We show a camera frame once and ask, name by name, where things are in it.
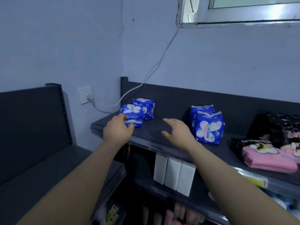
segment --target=right hand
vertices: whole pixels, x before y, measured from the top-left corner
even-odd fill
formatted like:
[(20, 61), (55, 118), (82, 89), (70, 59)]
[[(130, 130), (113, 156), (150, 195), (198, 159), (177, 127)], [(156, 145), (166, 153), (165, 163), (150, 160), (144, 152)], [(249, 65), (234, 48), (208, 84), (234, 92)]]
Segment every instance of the right hand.
[(191, 145), (197, 143), (188, 126), (183, 121), (178, 119), (163, 119), (169, 126), (172, 127), (172, 134), (162, 131), (161, 133), (167, 138), (174, 146), (187, 151)]

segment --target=left hand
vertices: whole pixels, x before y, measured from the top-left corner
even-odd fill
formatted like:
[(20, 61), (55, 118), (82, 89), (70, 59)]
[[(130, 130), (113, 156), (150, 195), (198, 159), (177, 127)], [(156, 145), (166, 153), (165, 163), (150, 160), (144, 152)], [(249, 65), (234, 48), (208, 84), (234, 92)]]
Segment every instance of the left hand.
[(103, 140), (106, 143), (116, 144), (118, 147), (122, 147), (126, 144), (134, 130), (133, 123), (127, 126), (124, 120), (127, 118), (125, 114), (119, 114), (114, 116), (103, 129)]

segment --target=white box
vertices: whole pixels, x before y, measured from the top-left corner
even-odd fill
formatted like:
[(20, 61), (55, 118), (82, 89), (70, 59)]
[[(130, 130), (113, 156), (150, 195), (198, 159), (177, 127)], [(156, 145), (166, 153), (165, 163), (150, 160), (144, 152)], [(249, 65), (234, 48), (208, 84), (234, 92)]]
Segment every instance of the white box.
[(176, 190), (180, 167), (181, 167), (181, 160), (169, 158), (167, 171), (166, 171), (166, 178), (165, 178), (165, 186)]
[(180, 167), (178, 184), (176, 190), (185, 195), (190, 195), (190, 189), (193, 184), (196, 166), (192, 163), (183, 162)]
[(155, 167), (153, 180), (160, 184), (164, 184), (167, 170), (168, 158), (156, 153), (155, 156)]

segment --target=electrical outlet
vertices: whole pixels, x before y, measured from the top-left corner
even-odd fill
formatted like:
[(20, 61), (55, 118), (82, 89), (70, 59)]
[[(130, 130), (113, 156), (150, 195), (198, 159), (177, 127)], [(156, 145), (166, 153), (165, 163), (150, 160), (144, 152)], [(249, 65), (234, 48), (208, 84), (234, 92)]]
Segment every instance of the electrical outlet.
[(90, 86), (90, 85), (79, 87), (78, 91), (79, 91), (80, 103), (81, 104), (89, 102), (88, 99), (86, 98), (86, 96), (88, 94), (90, 94), (91, 97), (93, 97), (92, 86)]

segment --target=pink package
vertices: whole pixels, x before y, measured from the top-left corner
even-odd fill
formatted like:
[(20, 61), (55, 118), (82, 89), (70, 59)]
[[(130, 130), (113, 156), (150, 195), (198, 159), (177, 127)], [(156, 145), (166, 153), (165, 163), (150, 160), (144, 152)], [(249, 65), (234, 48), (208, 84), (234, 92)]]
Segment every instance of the pink package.
[(243, 156), (245, 164), (251, 168), (283, 173), (294, 173), (298, 170), (295, 161), (283, 157), (280, 150), (271, 144), (254, 143), (243, 147)]
[(295, 163), (300, 164), (300, 143), (291, 143), (280, 148), (280, 154), (283, 157), (293, 160)]

